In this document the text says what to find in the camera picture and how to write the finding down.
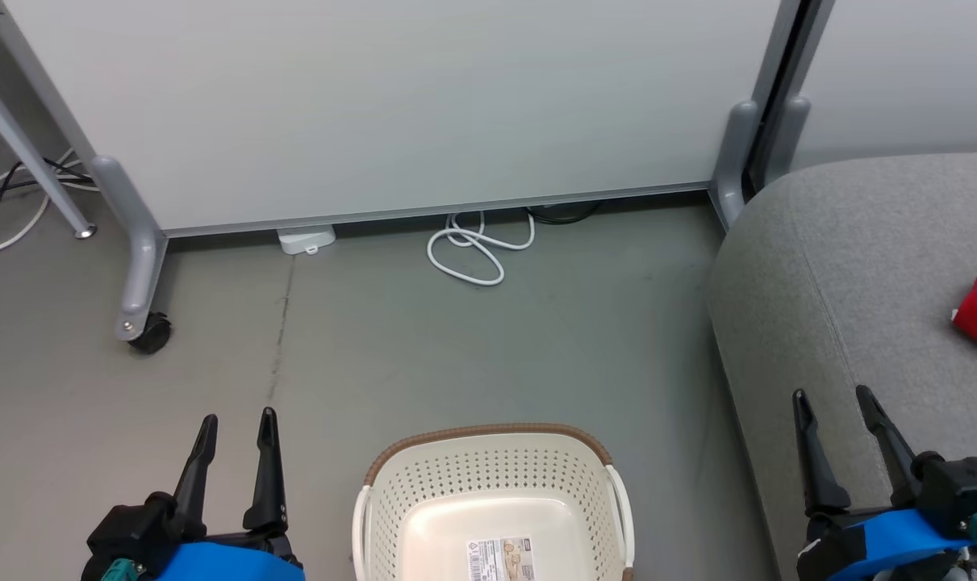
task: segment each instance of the blue robot arm part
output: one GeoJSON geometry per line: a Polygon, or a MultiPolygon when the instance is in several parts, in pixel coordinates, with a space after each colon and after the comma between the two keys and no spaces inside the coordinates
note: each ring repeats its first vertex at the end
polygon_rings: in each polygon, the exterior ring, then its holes
{"type": "Polygon", "coordinates": [[[808,516],[808,545],[797,558],[801,581],[862,581],[891,571],[891,581],[941,581],[958,555],[977,570],[977,458],[948,462],[915,455],[865,386],[857,398],[887,464],[890,507],[851,512],[817,437],[802,390],[793,394],[795,432],[808,516]]]}
{"type": "Polygon", "coordinates": [[[288,512],[277,413],[262,411],[259,471],[242,533],[208,534],[202,521],[219,421],[207,416],[173,494],[112,508],[87,538],[82,581],[303,581],[286,537],[288,512]]]}

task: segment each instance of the product label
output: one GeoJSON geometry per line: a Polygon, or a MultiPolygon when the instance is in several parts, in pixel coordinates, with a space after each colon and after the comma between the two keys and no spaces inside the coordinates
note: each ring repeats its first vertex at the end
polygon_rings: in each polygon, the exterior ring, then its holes
{"type": "Polygon", "coordinates": [[[492,538],[466,544],[470,581],[535,581],[532,540],[528,537],[492,538]]]}

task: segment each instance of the metal frame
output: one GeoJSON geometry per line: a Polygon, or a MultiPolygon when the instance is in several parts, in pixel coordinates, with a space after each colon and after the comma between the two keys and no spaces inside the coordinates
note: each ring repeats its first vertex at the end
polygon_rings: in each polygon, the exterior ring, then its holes
{"type": "Polygon", "coordinates": [[[15,155],[30,170],[31,175],[46,192],[47,198],[54,203],[54,206],[61,211],[65,220],[69,221],[75,231],[76,238],[82,240],[90,238],[97,231],[97,227],[86,221],[83,214],[76,208],[75,203],[69,198],[69,192],[57,181],[57,176],[53,169],[48,168],[43,161],[43,156],[37,151],[33,142],[28,139],[26,132],[23,131],[19,122],[15,121],[11,111],[5,106],[0,97],[0,135],[5,142],[12,148],[15,155]]]}
{"type": "Polygon", "coordinates": [[[783,61],[800,0],[783,0],[775,14],[768,48],[761,61],[761,69],[749,100],[736,103],[724,129],[724,139],[714,166],[714,176],[707,188],[714,210],[724,229],[731,227],[745,205],[742,179],[749,162],[750,148],[761,128],[762,104],[768,102],[779,79],[779,64],[783,61]]]}
{"type": "Polygon", "coordinates": [[[528,203],[579,202],[588,199],[625,198],[625,196],[632,195],[668,194],[668,192],[704,188],[710,192],[721,223],[725,228],[730,227],[743,208],[742,176],[746,168],[747,157],[749,157],[750,145],[754,142],[754,137],[758,133],[758,125],[760,125],[760,106],[758,103],[767,102],[775,87],[779,63],[782,62],[783,52],[786,51],[791,26],[793,26],[799,6],[800,0],[783,0],[779,4],[779,11],[776,12],[775,16],[775,25],[773,25],[765,55],[762,57],[753,94],[751,94],[750,100],[739,102],[732,107],[723,143],[720,146],[720,154],[717,156],[716,168],[710,182],[584,192],[584,194],[552,196],[552,198],[547,199],[470,203],[470,205],[395,212],[275,220],[253,222],[253,224],[228,224],[211,228],[178,228],[168,232],[163,232],[159,228],[155,218],[152,217],[148,207],[137,194],[119,161],[111,156],[98,155],[90,146],[90,142],[86,139],[82,129],[79,128],[71,110],[61,99],[57,88],[54,87],[43,66],[28,47],[26,38],[23,37],[10,16],[6,14],[7,10],[1,0],[0,34],[21,69],[26,73],[28,80],[39,93],[41,100],[50,110],[50,114],[56,120],[65,137],[79,152],[80,156],[85,159],[87,169],[98,181],[102,194],[129,235],[131,260],[129,270],[127,270],[126,286],[123,290],[122,306],[120,306],[119,317],[115,321],[115,334],[123,341],[130,341],[139,337],[144,330],[144,323],[148,317],[150,302],[155,295],[157,279],[162,268],[168,239],[171,236],[223,234],[223,232],[245,232],[253,231],[253,229],[296,228],[303,225],[399,218],[439,212],[489,210],[528,205],[528,203]]]}
{"type": "Polygon", "coordinates": [[[814,52],[821,40],[835,0],[810,0],[795,43],[788,47],[787,66],[779,87],[775,88],[772,111],[757,137],[754,154],[749,161],[749,175],[758,189],[786,175],[812,104],[800,94],[808,77],[814,52]]]}

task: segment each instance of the brown basket rim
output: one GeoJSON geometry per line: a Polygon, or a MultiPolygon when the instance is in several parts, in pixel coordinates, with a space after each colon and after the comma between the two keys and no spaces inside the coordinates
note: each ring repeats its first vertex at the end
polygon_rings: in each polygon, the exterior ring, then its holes
{"type": "Polygon", "coordinates": [[[414,437],[408,437],[396,441],[395,444],[389,445],[384,452],[381,452],[374,460],[374,464],[370,467],[370,470],[366,472],[366,478],[363,479],[364,486],[373,486],[374,480],[377,479],[378,472],[384,467],[384,464],[395,454],[403,451],[404,449],[414,448],[416,445],[432,444],[434,441],[444,441],[445,439],[455,439],[460,437],[478,437],[478,435],[495,435],[495,434],[559,434],[566,435],[566,437],[573,437],[581,441],[582,444],[587,445],[592,452],[595,452],[596,456],[599,456],[599,460],[603,463],[603,466],[610,466],[613,464],[613,458],[610,457],[610,453],[607,449],[599,443],[598,439],[592,437],[591,434],[587,433],[585,430],[576,428],[574,426],[569,426],[566,424],[545,424],[545,423],[529,423],[529,424],[488,424],[484,426],[470,426],[465,428],[450,428],[448,430],[439,430],[436,433],[425,433],[415,435],[414,437]]]}

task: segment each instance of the black wheel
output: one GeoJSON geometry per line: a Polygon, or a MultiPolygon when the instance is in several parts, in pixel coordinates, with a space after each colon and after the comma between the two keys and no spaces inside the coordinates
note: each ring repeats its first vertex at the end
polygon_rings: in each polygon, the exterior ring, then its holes
{"type": "Polygon", "coordinates": [[[172,324],[164,312],[149,312],[144,323],[144,332],[130,341],[130,346],[144,354],[157,353],[169,341],[172,324]]]}

